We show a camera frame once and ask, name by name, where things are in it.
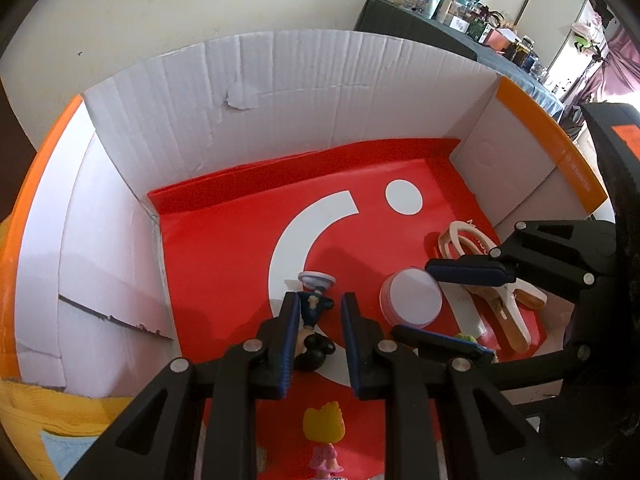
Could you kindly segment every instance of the white arc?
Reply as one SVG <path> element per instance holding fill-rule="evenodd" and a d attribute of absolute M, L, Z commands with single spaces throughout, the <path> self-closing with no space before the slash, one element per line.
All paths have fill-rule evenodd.
<path fill-rule="evenodd" d="M 287 292 L 302 290 L 298 274 L 305 270 L 306 258 L 318 237 L 338 220 L 358 213 L 351 193 L 341 191 L 314 202 L 287 225 L 276 243 L 269 264 L 269 301 L 274 317 L 280 313 Z M 334 383 L 351 386 L 344 348 L 336 345 L 335 354 L 326 360 L 318 373 Z"/>

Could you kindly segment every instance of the toy figurine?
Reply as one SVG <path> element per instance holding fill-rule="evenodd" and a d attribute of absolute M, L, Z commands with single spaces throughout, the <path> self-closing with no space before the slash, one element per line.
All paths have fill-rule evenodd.
<path fill-rule="evenodd" d="M 313 372 L 324 364 L 328 355 L 335 352 L 334 343 L 327 336 L 315 332 L 322 313 L 334 307 L 334 300 L 323 294 L 335 283 L 335 278 L 322 272 L 309 271 L 300 272 L 298 279 L 313 292 L 298 293 L 303 326 L 298 332 L 293 366 L 296 370 Z"/>
<path fill-rule="evenodd" d="M 320 444 L 314 447 L 309 467 L 316 475 L 310 480 L 346 480 L 335 474 L 344 471 L 338 464 L 338 452 L 334 444 L 340 442 L 345 433 L 344 419 L 337 402 L 329 402 L 319 410 L 309 408 L 305 412 L 302 428 L 308 440 Z"/>

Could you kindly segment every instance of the red mat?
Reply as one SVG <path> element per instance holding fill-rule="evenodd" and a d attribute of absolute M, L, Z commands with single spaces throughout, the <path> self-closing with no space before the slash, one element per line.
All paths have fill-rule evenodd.
<path fill-rule="evenodd" d="M 497 237 L 473 194 L 449 161 L 458 141 L 396 139 L 359 142 L 279 160 L 241 166 L 149 194 L 160 213 L 164 260 L 178 338 L 183 354 L 194 362 L 220 357 L 225 349 L 255 336 L 260 322 L 272 316 L 268 275 L 274 248 L 292 220 L 328 196 L 348 192 L 357 214 L 326 228 L 313 243 L 306 270 L 337 278 L 329 291 L 336 307 L 320 328 L 343 345 L 340 298 L 353 291 L 362 314 L 390 326 L 380 312 L 378 295 L 387 276 L 407 267 L 423 267 L 437 256 L 437 237 L 454 220 L 471 221 L 495 241 Z M 396 212 L 385 197 L 395 180 L 414 184 L 422 208 L 413 215 Z M 324 214 L 319 208 L 316 215 Z M 290 276 L 295 282 L 296 275 Z M 497 349 L 501 360 L 515 358 L 502 350 L 498 325 L 489 307 L 474 298 L 489 329 L 481 343 Z M 522 311 L 533 354 L 545 333 L 532 312 Z M 427 328 L 459 332 L 446 300 Z M 309 407 L 338 400 L 346 436 L 336 445 L 338 461 L 351 480 L 384 471 L 384 405 L 359 402 L 350 388 L 317 373 L 296 372 L 287 399 L 258 406 L 258 445 L 268 450 L 265 480 L 313 476 L 307 468 L 313 443 L 302 432 Z"/>

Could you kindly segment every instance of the cardboard box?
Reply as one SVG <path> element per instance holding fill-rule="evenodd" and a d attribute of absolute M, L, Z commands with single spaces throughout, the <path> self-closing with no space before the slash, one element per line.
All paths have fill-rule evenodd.
<path fill-rule="evenodd" d="M 147 193 L 391 137 L 459 139 L 450 160 L 503 239 L 519 220 L 585 218 L 606 198 L 551 117 L 455 54 L 332 30 L 194 44 L 88 89 L 47 137 L 2 252 L 0 375 L 135 395 L 179 354 Z"/>
<path fill-rule="evenodd" d="M 466 34 L 466 32 L 469 29 L 468 22 L 466 22 L 462 18 L 454 16 L 453 14 L 447 14 L 447 17 L 444 19 L 444 24 L 447 25 L 447 27 L 451 27 L 451 28 L 455 28 L 456 30 L 459 30 L 463 34 Z"/>
<path fill-rule="evenodd" d="M 492 28 L 484 39 L 484 44 L 490 46 L 496 52 L 502 52 L 511 44 L 511 41 L 509 41 L 499 30 Z"/>
<path fill-rule="evenodd" d="M 466 31 L 466 34 L 472 39 L 477 41 L 478 43 L 484 43 L 486 37 L 492 31 L 491 25 L 489 25 L 485 20 L 481 18 L 475 18 L 470 24 L 469 28 Z"/>

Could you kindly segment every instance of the yellow towel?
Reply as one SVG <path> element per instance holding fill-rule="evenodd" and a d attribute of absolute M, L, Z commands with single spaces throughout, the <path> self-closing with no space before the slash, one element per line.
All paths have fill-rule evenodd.
<path fill-rule="evenodd" d="M 26 465 L 42 480 L 60 477 L 40 430 L 60 436 L 100 435 L 130 402 L 130 398 L 89 399 L 0 381 L 0 422 Z"/>

